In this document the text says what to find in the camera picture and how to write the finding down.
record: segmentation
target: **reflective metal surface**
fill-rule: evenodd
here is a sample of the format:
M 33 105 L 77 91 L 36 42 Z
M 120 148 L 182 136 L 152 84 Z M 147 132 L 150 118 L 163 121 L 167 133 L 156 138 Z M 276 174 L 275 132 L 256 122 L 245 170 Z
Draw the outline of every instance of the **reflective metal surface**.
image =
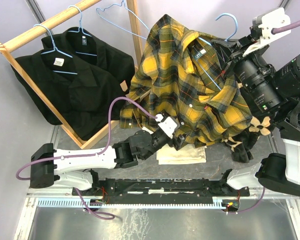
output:
M 255 203 L 242 200 L 242 209 Z M 80 208 L 38 207 L 30 240 L 294 240 L 286 201 L 264 200 L 250 212 L 210 209 L 104 209 L 105 221 Z

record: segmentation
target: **white label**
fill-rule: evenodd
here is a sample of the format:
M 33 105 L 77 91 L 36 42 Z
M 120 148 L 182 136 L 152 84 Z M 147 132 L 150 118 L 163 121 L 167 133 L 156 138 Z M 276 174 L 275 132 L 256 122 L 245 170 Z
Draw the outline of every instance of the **white label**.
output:
M 62 67 L 62 65 L 64 64 L 65 60 L 63 58 L 55 58 L 54 60 L 54 64 L 53 65 L 56 65 L 56 66 L 60 66 Z

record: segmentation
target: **blue wire hanger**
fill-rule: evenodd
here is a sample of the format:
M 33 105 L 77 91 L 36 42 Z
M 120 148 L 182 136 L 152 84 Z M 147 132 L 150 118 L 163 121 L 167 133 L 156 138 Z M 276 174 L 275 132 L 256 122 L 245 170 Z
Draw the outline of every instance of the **blue wire hanger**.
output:
M 76 5 L 70 5 L 70 6 L 68 6 L 68 8 L 71 8 L 71 7 L 74 7 L 74 8 L 76 8 L 76 9 L 78 9 L 78 11 L 80 12 L 80 20 L 79 20 L 78 31 L 71 30 L 71 31 L 68 31 L 68 32 L 70 32 L 70 33 L 80 33 L 80 32 L 81 32 L 83 35 L 86 35 L 86 36 L 88 36 L 88 37 L 92 37 L 90 34 L 86 33 L 86 32 L 84 31 L 84 28 L 82 27 L 82 17 L 83 17 L 83 14 L 82 14 L 81 9 L 80 9 L 79 7 L 77 7 Z M 75 53 L 76 53 L 76 54 L 89 55 L 89 56 L 95 56 L 95 57 L 97 56 L 97 54 L 85 53 L 85 52 L 80 52 L 80 51 L 76 51 Z
M 146 29 L 148 30 L 148 32 L 150 32 L 150 30 L 149 30 L 149 28 L 147 27 L 147 25 L 133 12 L 133 11 L 131 11 L 127 6 L 126 6 L 126 3 L 125 3 L 125 0 L 122 0 L 121 1 L 121 3 L 120 4 L 118 4 L 118 3 L 113 3 L 113 4 L 111 4 L 110 6 L 108 6 L 108 7 L 105 7 L 105 8 L 100 8 L 100 7 L 97 7 L 95 10 L 96 10 L 96 13 L 99 15 L 99 17 L 100 18 L 102 18 L 103 20 L 106 20 L 108 23 L 110 23 L 110 24 L 112 24 L 112 25 L 114 25 L 114 26 L 116 26 L 116 27 L 118 27 L 118 28 L 120 28 L 120 29 L 122 29 L 123 31 L 126 31 L 126 32 L 128 32 L 128 33 L 130 33 L 130 34 L 133 34 L 133 35 L 135 35 L 135 36 L 138 36 L 138 37 L 140 37 L 140 38 L 142 38 L 142 39 L 145 39 L 146 40 L 146 38 L 145 37 L 143 37 L 143 36 L 140 36 L 140 35 L 138 35 L 138 34 L 135 34 L 135 33 L 133 33 L 133 32 L 131 32 L 131 31 L 129 31 L 129 30 L 127 30 L 127 29 L 125 29 L 125 28 L 123 28 L 123 27 L 121 27 L 121 26 L 118 26 L 117 24 L 115 24 L 115 23 L 113 23 L 112 21 L 109 21 L 108 19 L 105 19 L 103 16 L 101 16 L 100 15 L 100 13 L 99 13 L 99 11 L 98 10 L 101 10 L 102 12 L 104 12 L 106 9 L 109 9 L 109 8 L 111 8 L 112 6 L 119 6 L 119 7 L 122 7 L 122 6 L 124 6 L 124 8 L 126 9 L 126 10 L 128 10 L 130 13 L 132 13 L 145 27 L 146 27 Z
M 233 37 L 237 31 L 238 31 L 238 21 L 237 21 L 237 18 L 231 14 L 231 13 L 227 13 L 227 12 L 224 12 L 222 14 L 220 14 L 216 19 L 215 21 L 219 20 L 219 18 L 221 18 L 222 16 L 229 16 L 233 19 L 234 21 L 234 24 L 235 24 L 235 30 L 234 30 L 234 33 L 232 33 L 230 36 L 228 36 L 225 41 L 227 42 L 231 37 Z M 201 41 L 205 42 L 206 44 L 208 44 L 209 46 L 212 46 L 210 42 L 208 42 L 207 40 L 203 39 L 202 37 L 198 37 L 198 39 L 200 39 Z
M 80 29 L 81 29 L 82 34 L 84 34 L 84 35 L 86 35 L 86 36 L 88 36 L 88 37 L 92 37 L 90 34 L 85 33 L 85 31 L 84 31 L 84 29 L 83 29 L 83 27 L 82 27 L 82 16 L 83 16 L 83 14 L 82 14 L 81 9 L 80 9 L 79 7 L 77 7 L 76 5 L 70 5 L 70 6 L 68 6 L 68 8 L 71 8 L 71 7 L 74 7 L 74 8 L 76 8 L 76 9 L 78 9 L 78 11 L 80 12 L 80 20 L 79 20 L 78 31 L 73 31 L 73 30 L 71 30 L 71 31 L 68 31 L 68 32 L 71 32 L 71 33 L 80 33 Z
M 227 42 L 230 38 L 232 38 L 237 33 L 237 31 L 238 31 L 238 21 L 237 21 L 237 18 L 234 15 L 232 15 L 231 13 L 227 13 L 227 12 L 224 12 L 224 13 L 220 14 L 219 16 L 217 16 L 217 18 L 215 20 L 217 21 L 219 18 L 221 18 L 223 16 L 229 16 L 229 17 L 231 17 L 233 19 L 233 21 L 234 21 L 234 24 L 235 24 L 234 33 L 232 33 L 230 36 L 228 36 L 225 39 L 225 41 Z
M 35 25 L 33 25 L 33 26 L 34 26 L 34 27 L 40 26 L 40 27 L 45 28 L 45 29 L 47 30 L 47 32 L 49 33 L 50 37 L 51 37 L 51 41 L 52 41 L 52 45 L 53 45 L 53 50 L 42 52 L 41 55 L 42 55 L 42 54 L 49 54 L 49 53 L 53 53 L 53 52 L 57 51 L 58 53 L 61 53 L 61 54 L 65 55 L 65 56 L 67 56 L 67 57 L 69 57 L 69 58 L 73 58 L 71 55 L 69 55 L 69 54 L 67 54 L 67 53 L 65 53 L 65 52 L 63 52 L 63 51 L 60 51 L 60 50 L 57 48 L 57 46 L 56 46 L 56 44 L 55 44 L 55 41 L 54 41 L 54 38 L 52 37 L 52 33 L 51 33 L 51 31 L 50 31 L 49 28 L 47 28 L 46 26 L 43 26 L 43 25 L 41 25 L 41 24 L 35 24 Z M 74 75 L 77 75 L 77 74 L 78 74 L 78 73 L 76 73 L 76 72 L 68 72 L 68 71 L 56 71 L 56 70 L 54 70 L 54 72 L 56 72 L 56 73 L 61 73 L 61 74 L 74 74 Z

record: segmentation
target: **gray mat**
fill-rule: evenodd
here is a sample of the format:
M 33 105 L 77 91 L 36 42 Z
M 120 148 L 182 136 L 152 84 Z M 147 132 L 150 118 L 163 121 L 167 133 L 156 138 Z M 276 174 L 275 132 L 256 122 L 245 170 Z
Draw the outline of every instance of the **gray mat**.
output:
M 111 142 L 113 145 L 119 141 L 132 136 L 139 128 L 121 129 L 116 126 L 112 130 Z M 78 150 L 80 149 L 72 139 L 59 128 L 58 149 Z M 99 141 L 93 149 L 102 148 L 106 145 L 108 136 Z M 130 179 L 169 179 L 169 178 L 206 178 L 219 179 L 228 169 L 241 169 L 260 162 L 272 153 L 271 138 L 261 136 L 253 147 L 251 153 L 254 157 L 249 163 L 234 162 L 231 157 L 231 149 L 223 143 L 208 146 L 205 149 L 206 163 L 186 164 L 186 165 L 159 165 L 156 156 L 153 155 L 147 160 L 139 161 L 138 166 L 126 169 L 97 169 L 99 177 L 104 178 L 130 178 Z

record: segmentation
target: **wooden pole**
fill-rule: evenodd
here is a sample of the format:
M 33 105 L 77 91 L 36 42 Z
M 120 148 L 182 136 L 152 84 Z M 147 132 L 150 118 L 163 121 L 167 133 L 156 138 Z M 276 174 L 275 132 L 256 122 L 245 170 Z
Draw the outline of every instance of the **wooden pole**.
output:
M 100 2 L 101 0 L 82 0 L 76 4 L 76 6 L 81 10 L 84 11 L 87 8 L 93 6 L 94 4 Z M 79 13 L 78 9 L 75 7 L 70 7 L 59 14 L 49 18 L 48 20 L 42 22 L 41 24 L 47 27 L 48 29 L 53 29 L 56 26 L 62 24 L 63 22 L 67 21 L 68 19 L 72 18 L 73 16 Z M 32 40 L 36 39 L 37 37 L 41 36 L 47 32 L 47 30 L 41 26 L 35 26 L 28 31 L 16 36 L 15 38 L 7 41 L 3 44 L 4 48 L 9 52 L 13 52 L 14 50 L 22 47 L 23 45 L 31 42 Z
M 130 9 L 132 12 L 134 12 L 135 15 L 138 16 L 137 0 L 126 0 L 126 4 L 128 9 Z M 135 15 L 129 12 L 131 31 L 134 34 L 138 34 L 140 36 L 141 33 L 140 33 L 139 20 L 136 18 Z M 136 57 L 136 65 L 139 66 L 141 62 L 142 52 L 143 52 L 141 38 L 136 35 L 132 35 L 132 38 L 133 38 L 134 51 Z
M 25 72 L 25 70 L 20 66 L 20 64 L 15 60 L 15 58 L 9 53 L 9 51 L 0 42 L 0 53 L 8 60 L 8 62 L 14 67 L 14 69 L 20 74 L 20 76 L 26 81 L 27 84 L 35 91 L 35 93 L 41 98 L 41 100 L 48 106 L 48 108 L 53 112 L 53 114 L 60 120 L 60 122 L 68 129 L 72 130 L 72 127 L 68 124 L 65 118 L 60 114 L 60 112 L 55 108 L 55 106 L 49 101 L 46 95 L 40 90 L 40 88 L 35 84 L 31 77 Z

